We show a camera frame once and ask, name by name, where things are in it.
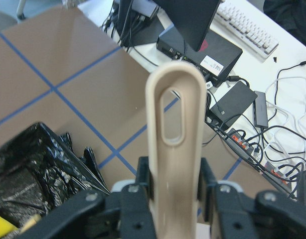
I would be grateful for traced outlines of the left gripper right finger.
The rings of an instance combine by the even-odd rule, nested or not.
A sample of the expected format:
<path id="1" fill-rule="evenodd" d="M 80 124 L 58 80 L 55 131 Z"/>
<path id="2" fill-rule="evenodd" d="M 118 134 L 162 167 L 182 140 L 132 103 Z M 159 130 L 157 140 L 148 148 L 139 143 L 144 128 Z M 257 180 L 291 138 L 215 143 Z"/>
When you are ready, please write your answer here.
<path id="1" fill-rule="evenodd" d="M 199 202 L 212 239 L 306 239 L 306 206 L 273 190 L 250 198 L 238 184 L 216 180 L 206 158 Z"/>

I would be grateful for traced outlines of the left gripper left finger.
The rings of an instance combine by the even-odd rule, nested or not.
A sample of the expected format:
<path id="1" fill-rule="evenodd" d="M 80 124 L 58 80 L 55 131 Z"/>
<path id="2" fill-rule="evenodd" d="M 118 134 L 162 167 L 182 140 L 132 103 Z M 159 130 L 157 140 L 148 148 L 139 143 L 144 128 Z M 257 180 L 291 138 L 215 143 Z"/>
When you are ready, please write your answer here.
<path id="1" fill-rule="evenodd" d="M 149 158 L 142 156 L 133 184 L 102 195 L 80 191 L 55 208 L 19 239 L 155 239 L 150 199 Z"/>

